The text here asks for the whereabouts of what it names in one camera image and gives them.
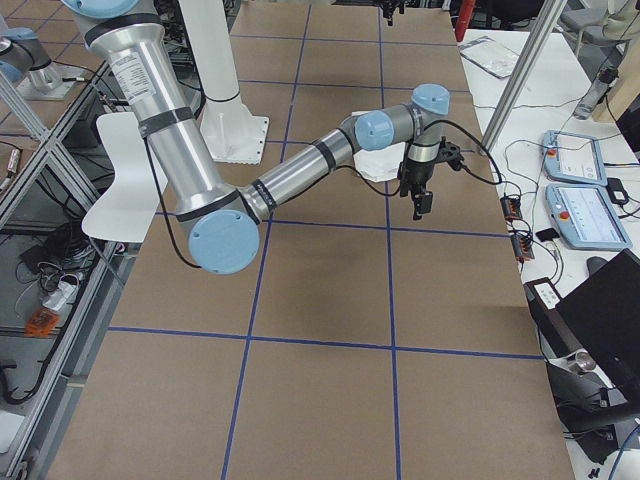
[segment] black computer screen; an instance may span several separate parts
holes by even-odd
[[[640,401],[640,259],[620,252],[556,308],[627,400]]]

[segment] computer mouse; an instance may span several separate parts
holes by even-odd
[[[604,265],[607,264],[607,260],[602,257],[589,257],[587,258],[587,270],[589,271],[589,276],[596,273],[600,270]]]

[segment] red tool handle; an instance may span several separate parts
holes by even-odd
[[[460,7],[460,16],[456,22],[456,41],[461,42],[473,16],[476,0],[464,0]]]

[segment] orange object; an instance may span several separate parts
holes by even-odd
[[[24,327],[27,337],[48,337],[60,320],[60,315],[46,307],[40,307],[31,315]]]
[[[473,17],[473,9],[476,8],[476,0],[464,0],[460,6],[460,15],[456,22],[456,41],[461,42],[464,34],[469,28],[471,17]]]

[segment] blue cap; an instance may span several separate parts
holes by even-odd
[[[115,18],[124,15],[139,0],[62,0],[67,7],[80,15],[91,18]]]
[[[449,113],[449,90],[442,85],[425,83],[413,90],[411,101],[420,108],[438,115]]]
[[[37,40],[38,36],[33,30],[27,27],[16,27],[5,30],[2,33],[3,37],[9,40]]]
[[[259,247],[258,226],[246,213],[236,210],[217,210],[205,215],[189,234],[189,251],[196,263],[221,275],[245,268]]]
[[[22,79],[22,72],[7,62],[0,61],[0,72],[4,73],[11,83],[16,83]]]
[[[382,150],[393,142],[393,122],[380,110],[360,115],[355,125],[356,139],[365,150]]]

